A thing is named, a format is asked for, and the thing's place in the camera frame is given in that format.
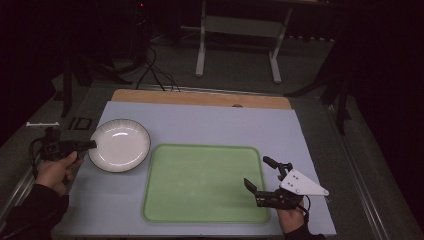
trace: green tray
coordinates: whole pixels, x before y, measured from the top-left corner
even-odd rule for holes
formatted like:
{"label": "green tray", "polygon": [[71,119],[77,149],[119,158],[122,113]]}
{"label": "green tray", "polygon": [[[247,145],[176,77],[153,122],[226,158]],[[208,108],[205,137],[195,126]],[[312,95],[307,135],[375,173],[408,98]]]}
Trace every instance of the green tray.
{"label": "green tray", "polygon": [[150,222],[263,223],[269,211],[256,206],[243,178],[264,189],[255,148],[159,145],[142,215]]}

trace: round ceramic plate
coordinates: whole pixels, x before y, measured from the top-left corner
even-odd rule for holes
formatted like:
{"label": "round ceramic plate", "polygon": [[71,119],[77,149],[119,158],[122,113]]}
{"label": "round ceramic plate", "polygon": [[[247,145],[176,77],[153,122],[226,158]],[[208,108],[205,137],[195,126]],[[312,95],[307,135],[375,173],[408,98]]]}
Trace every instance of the round ceramic plate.
{"label": "round ceramic plate", "polygon": [[91,161],[109,172],[124,172],[139,165],[150,149],[150,137],[138,122],[117,119],[101,125],[91,136],[97,148],[88,150]]}

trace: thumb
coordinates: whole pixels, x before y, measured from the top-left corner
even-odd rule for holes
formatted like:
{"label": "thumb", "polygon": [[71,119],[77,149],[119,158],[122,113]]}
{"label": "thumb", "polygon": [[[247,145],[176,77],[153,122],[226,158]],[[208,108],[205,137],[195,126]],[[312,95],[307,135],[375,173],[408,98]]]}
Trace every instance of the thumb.
{"label": "thumb", "polygon": [[67,157],[60,160],[60,162],[62,162],[65,165],[65,167],[69,167],[71,166],[73,162],[75,162],[75,160],[77,160],[77,157],[78,157],[78,153],[76,151],[73,151]]}

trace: floor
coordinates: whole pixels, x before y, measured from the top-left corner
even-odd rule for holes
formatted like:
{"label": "floor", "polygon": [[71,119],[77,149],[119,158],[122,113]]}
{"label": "floor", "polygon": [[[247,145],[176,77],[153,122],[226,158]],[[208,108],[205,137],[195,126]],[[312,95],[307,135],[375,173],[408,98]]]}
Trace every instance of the floor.
{"label": "floor", "polygon": [[[152,41],[153,50],[149,50],[148,57],[152,61],[156,59],[155,66],[160,69],[156,71],[158,80],[168,90],[171,88],[169,75],[160,72],[172,75],[182,91],[233,91],[283,96],[314,80],[332,46],[331,42],[324,41],[305,43],[301,39],[285,40],[278,57],[283,83],[275,85],[267,52],[264,51],[267,41],[261,42],[264,46],[252,48],[237,39],[223,43],[223,36],[220,35],[211,35],[208,39],[202,78],[194,74],[198,51],[196,32],[187,32],[179,45],[162,37]],[[52,99],[29,121],[58,121],[66,128],[73,117],[90,118],[93,124],[89,130],[63,132],[63,138],[85,139],[95,130],[104,104],[110,100],[114,90],[134,89],[145,70],[140,68],[123,75],[124,79],[133,82],[131,85],[117,85],[98,76],[94,77],[91,87],[81,87],[74,82],[73,107],[68,117],[60,118],[62,103]],[[61,76],[52,81],[60,90]],[[156,83],[149,73],[141,80],[139,89],[159,89]],[[329,239],[424,239],[384,164],[384,158],[356,107],[355,99],[349,97],[349,119],[345,121],[346,136],[343,137],[334,128],[333,107],[337,106],[323,106],[318,100],[322,90],[317,89],[289,100],[298,115],[320,181],[330,189],[337,189],[331,196],[329,208],[338,234]],[[15,186],[20,184],[28,170],[27,146],[33,138],[42,134],[42,129],[22,127],[0,149],[2,196],[23,194],[22,191],[15,191]],[[7,206],[8,199],[2,198],[1,205]],[[374,210],[383,224],[374,224],[373,227],[367,214],[375,214]]]}

